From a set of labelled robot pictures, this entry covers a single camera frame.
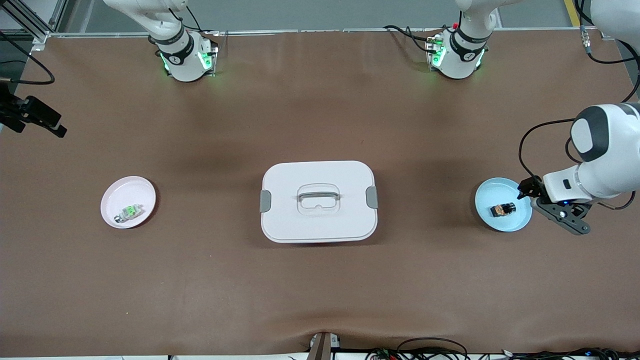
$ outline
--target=box lid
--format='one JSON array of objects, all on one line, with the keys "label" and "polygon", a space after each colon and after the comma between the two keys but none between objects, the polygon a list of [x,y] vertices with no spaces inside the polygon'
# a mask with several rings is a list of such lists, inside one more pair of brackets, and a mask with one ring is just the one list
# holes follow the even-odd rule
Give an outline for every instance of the box lid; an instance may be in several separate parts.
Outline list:
[{"label": "box lid", "polygon": [[363,240],[377,208],[373,172],[359,161],[282,163],[262,180],[262,230],[275,242]]}]

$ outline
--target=cable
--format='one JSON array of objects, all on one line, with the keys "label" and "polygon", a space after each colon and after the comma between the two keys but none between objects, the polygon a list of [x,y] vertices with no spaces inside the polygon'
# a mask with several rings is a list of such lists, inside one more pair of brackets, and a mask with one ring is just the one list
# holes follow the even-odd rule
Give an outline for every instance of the cable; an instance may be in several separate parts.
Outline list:
[{"label": "cable", "polygon": [[[187,26],[184,25],[184,23],[182,23],[182,25],[187,28],[187,29],[191,29],[191,30],[195,30],[199,33],[206,33],[207,31],[214,31],[214,30],[203,30],[200,27],[200,23],[198,22],[198,19],[196,19],[195,15],[193,15],[193,12],[191,11],[191,9],[189,9],[189,7],[187,6],[187,10],[189,11],[189,14],[191,14],[191,17],[193,18],[193,21],[195,21],[197,28],[194,28],[193,26]],[[182,17],[179,17],[178,15],[175,14],[175,12],[173,12],[173,10],[169,9],[169,12],[171,13],[171,15],[173,15],[173,17],[178,20],[179,22],[183,21]]]},{"label": "cable", "polygon": [[193,15],[193,12],[191,12],[191,9],[189,9],[188,6],[187,6],[187,11],[189,12],[189,14],[191,14],[191,18],[196,23],[196,26],[198,26],[198,30],[202,32],[202,28],[200,27],[200,23],[198,22],[198,19],[196,19],[195,15]]},{"label": "cable", "polygon": [[407,26],[406,27],[407,32],[409,32],[409,36],[411,36],[411,39],[413,40],[413,43],[418,47],[418,49],[424,51],[425,53],[429,53],[429,54],[435,54],[436,51],[435,50],[431,50],[431,49],[425,49],[424,47],[420,46],[420,44],[418,44],[418,41],[416,41],[415,36],[413,35],[413,33],[411,32],[411,29]]},{"label": "cable", "polygon": [[[578,15],[579,15],[579,16],[578,16],[578,21],[579,21],[579,23],[580,23],[580,31],[581,31],[581,32],[583,32],[583,33],[585,33],[585,32],[586,32],[586,30],[584,29],[584,26],[583,26],[583,24],[582,24],[582,19],[587,20],[591,25],[593,25],[593,22],[592,22],[591,18],[590,18],[590,17],[588,17],[588,16],[584,13],[584,2],[585,2],[585,0],[582,0],[582,2],[580,3],[580,5],[578,5],[578,0],[574,0],[575,10],[578,12]],[[616,41],[618,41],[619,43],[621,43],[621,44],[622,44],[623,46],[625,46],[627,49],[630,49],[629,44],[627,44],[626,42],[621,41],[621,40],[618,40],[618,39],[616,39]],[[596,59],[596,58],[593,56],[593,54],[591,54],[591,46],[586,46],[586,47],[585,47],[585,50],[586,50],[586,52],[587,52],[587,56],[589,56],[589,58],[590,58],[591,60],[593,60],[593,61],[595,61],[595,62],[597,62],[597,63],[599,63],[599,64],[606,64],[606,65],[608,65],[608,64],[625,63],[625,62],[632,61],[632,60],[635,60],[635,61],[639,61],[639,60],[640,60],[640,58],[638,57],[638,54],[637,54],[635,51],[631,51],[631,53],[632,53],[632,55],[633,55],[633,57],[631,57],[631,58],[622,59],[622,60],[605,61],[605,60],[599,60],[599,59]]]},{"label": "cable", "polygon": [[[407,33],[405,30],[402,30],[401,28],[398,28],[395,25],[387,25],[385,26],[383,29],[394,29],[394,30],[398,30],[402,35],[406,36],[406,37],[412,37],[409,33]],[[427,38],[423,38],[423,37],[417,37],[417,36],[413,36],[413,38],[420,40],[420,41],[427,41]]]},{"label": "cable", "polygon": [[581,164],[582,162],[576,158],[573,157],[573,155],[571,155],[571,153],[569,152],[569,144],[571,143],[571,137],[569,136],[569,139],[566,140],[566,143],[564,143],[564,153],[567,155],[568,158],[571,159],[571,161],[573,161],[576,164]]},{"label": "cable", "polygon": [[607,204],[606,202],[599,202],[598,205],[601,205],[609,210],[624,210],[633,203],[635,198],[636,198],[636,192],[631,192],[631,196],[629,197],[629,200],[622,206],[615,207],[613,205]]},{"label": "cable", "polygon": [[626,102],[634,96],[634,94],[638,91],[638,87],[640,86],[640,57],[638,57],[638,53],[631,45],[627,44],[624,41],[621,41],[620,43],[622,44],[622,46],[626,47],[627,50],[629,50],[631,55],[633,55],[636,58],[636,66],[638,70],[638,76],[637,76],[636,84],[634,85],[633,90],[631,90],[631,92],[627,95],[627,97],[624,100],[622,100],[622,102]]},{"label": "cable", "polygon": [[522,165],[524,170],[526,170],[531,177],[535,177],[535,175],[531,172],[531,170],[529,170],[527,165],[525,165],[524,161],[522,160],[522,146],[523,146],[524,140],[527,138],[527,136],[529,136],[529,134],[531,134],[532,131],[534,131],[535,129],[537,129],[539,127],[543,127],[543,126],[547,126],[547,125],[553,125],[553,124],[562,124],[563,122],[572,122],[574,120],[575,119],[564,119],[564,120],[555,120],[555,121],[543,122],[542,124],[538,124],[538,125],[530,128],[523,135],[522,139],[520,140],[520,146],[518,147],[518,159],[520,160],[520,164]]},{"label": "cable", "polygon": [[451,359],[448,354],[460,354],[463,355],[465,357],[466,360],[469,360],[469,356],[468,356],[468,351],[467,348],[462,345],[461,343],[458,343],[457,341],[454,340],[449,340],[449,339],[445,339],[445,338],[432,338],[432,337],[425,337],[425,338],[414,338],[414,339],[409,339],[409,340],[405,340],[403,342],[400,343],[400,345],[397,346],[396,348],[396,352],[400,352],[400,348],[408,343],[412,343],[415,341],[424,341],[424,340],[428,340],[428,341],[444,341],[447,343],[452,343],[455,344],[457,346],[459,346],[460,348],[462,348],[464,350],[464,353],[458,352],[458,351],[454,351],[454,350],[449,350],[447,348],[442,348],[442,347],[425,347],[425,348],[418,348],[418,349],[414,349],[413,351],[419,351],[421,354],[426,354],[426,353],[439,353],[440,355],[444,355],[446,357],[448,357],[449,359]]},{"label": "cable", "polygon": [[584,19],[584,20],[587,20],[588,23],[593,25],[593,21],[591,21],[591,18],[584,13],[584,1],[585,0],[582,0],[582,4],[578,5],[578,0],[573,0],[573,4],[575,5],[575,11],[577,11],[579,15],[578,19],[580,20],[580,23],[582,23],[582,19]]},{"label": "cable", "polygon": [[23,63],[23,64],[26,64],[27,62],[24,61],[24,60],[9,60],[9,61],[0,62],[0,65],[4,65],[4,64],[8,64],[8,63]]},{"label": "cable", "polygon": [[31,54],[29,54],[27,51],[25,51],[23,48],[21,48],[13,40],[8,38],[2,31],[0,31],[0,37],[5,39],[6,41],[8,41],[11,45],[13,45],[16,49],[18,49],[22,54],[25,54],[29,59],[33,60],[36,64],[38,64],[38,66],[40,66],[42,68],[42,70],[47,72],[47,75],[49,75],[49,80],[47,80],[47,81],[31,81],[31,80],[9,79],[9,82],[16,83],[16,84],[26,84],[26,85],[49,85],[49,84],[53,84],[54,83],[56,78],[53,76],[53,73],[51,71],[49,71],[49,69],[47,69],[46,66],[42,65],[42,63],[39,62],[38,59],[34,58]]},{"label": "cable", "polygon": [[[169,8],[169,12],[171,13],[171,15],[173,15],[173,17],[175,17],[176,20],[178,20],[179,22],[182,22],[183,18],[179,17],[178,15],[175,14],[175,12],[173,12],[173,10],[171,10],[171,8]],[[184,23],[182,23],[182,25],[187,28],[187,29],[191,29],[191,30],[198,30],[200,31],[200,29],[198,28],[192,28],[191,26],[186,26]]]}]

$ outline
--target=metal frame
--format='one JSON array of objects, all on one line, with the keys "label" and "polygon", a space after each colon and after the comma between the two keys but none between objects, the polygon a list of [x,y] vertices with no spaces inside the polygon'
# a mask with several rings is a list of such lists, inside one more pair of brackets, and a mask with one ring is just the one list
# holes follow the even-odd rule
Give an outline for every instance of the metal frame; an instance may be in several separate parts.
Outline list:
[{"label": "metal frame", "polygon": [[34,43],[44,44],[47,41],[47,36],[53,33],[53,29],[49,24],[42,20],[22,0],[6,0],[2,8],[33,36]]},{"label": "metal frame", "polygon": [[[587,29],[596,29],[594,26],[588,26]],[[412,28],[412,31],[437,31],[441,28]],[[496,28],[494,31],[548,31],[548,30],[571,30],[579,31],[577,27],[558,27],[558,28]],[[343,33],[359,33],[359,32],[383,32],[394,31],[383,28],[349,28],[349,29],[336,29],[336,30],[255,30],[255,31],[206,31],[205,34],[215,37],[234,37],[234,36],[261,36],[261,35],[275,35],[282,33],[317,33],[327,31],[341,31]],[[147,38],[148,33],[145,32],[133,32],[133,33],[51,33],[50,37],[53,38]]]}]

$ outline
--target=box handle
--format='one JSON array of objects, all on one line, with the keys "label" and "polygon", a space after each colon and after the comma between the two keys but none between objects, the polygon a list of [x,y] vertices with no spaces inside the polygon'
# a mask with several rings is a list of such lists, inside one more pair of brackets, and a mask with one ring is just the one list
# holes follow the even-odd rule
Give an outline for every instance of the box handle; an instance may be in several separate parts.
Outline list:
[{"label": "box handle", "polygon": [[298,195],[298,201],[302,201],[303,199],[309,199],[313,197],[333,197],[336,200],[340,199],[340,194],[335,192],[312,192],[312,193],[301,193]]}]

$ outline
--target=black clamp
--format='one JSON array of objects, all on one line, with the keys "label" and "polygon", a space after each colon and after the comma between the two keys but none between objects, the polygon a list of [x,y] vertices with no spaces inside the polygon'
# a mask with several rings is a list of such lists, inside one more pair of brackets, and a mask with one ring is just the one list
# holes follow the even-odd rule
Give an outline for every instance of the black clamp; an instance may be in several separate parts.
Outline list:
[{"label": "black clamp", "polygon": [[560,203],[549,199],[545,185],[539,176],[530,177],[520,182],[518,186],[518,199],[531,197],[535,200],[531,206],[547,219],[555,222],[574,235],[585,235],[591,231],[591,227],[583,218],[591,209],[591,204],[576,204],[571,201]]},{"label": "black clamp", "polygon": [[11,94],[6,83],[0,83],[0,124],[21,133],[25,123],[34,123],[63,138],[67,129],[60,125],[61,115],[36,97],[24,100]]}]

